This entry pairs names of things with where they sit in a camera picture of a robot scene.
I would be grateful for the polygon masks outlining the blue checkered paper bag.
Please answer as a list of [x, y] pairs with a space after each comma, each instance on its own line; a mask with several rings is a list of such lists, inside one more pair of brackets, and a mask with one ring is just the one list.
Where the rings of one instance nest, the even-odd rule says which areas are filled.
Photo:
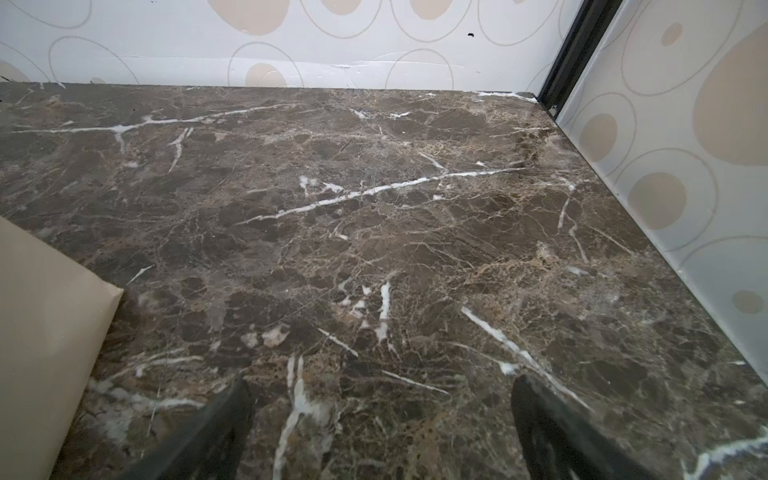
[[50, 476], [122, 295], [2, 220], [2, 478]]

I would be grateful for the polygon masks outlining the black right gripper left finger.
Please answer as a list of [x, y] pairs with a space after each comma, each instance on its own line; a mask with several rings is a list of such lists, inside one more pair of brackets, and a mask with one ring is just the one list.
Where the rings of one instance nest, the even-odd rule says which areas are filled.
[[253, 426], [255, 397], [240, 376], [122, 479], [234, 479]]

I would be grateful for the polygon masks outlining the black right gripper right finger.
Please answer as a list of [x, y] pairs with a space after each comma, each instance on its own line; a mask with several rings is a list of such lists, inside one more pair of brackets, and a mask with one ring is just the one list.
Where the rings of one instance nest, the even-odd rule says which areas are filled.
[[515, 379], [511, 410], [532, 479], [655, 477], [534, 377]]

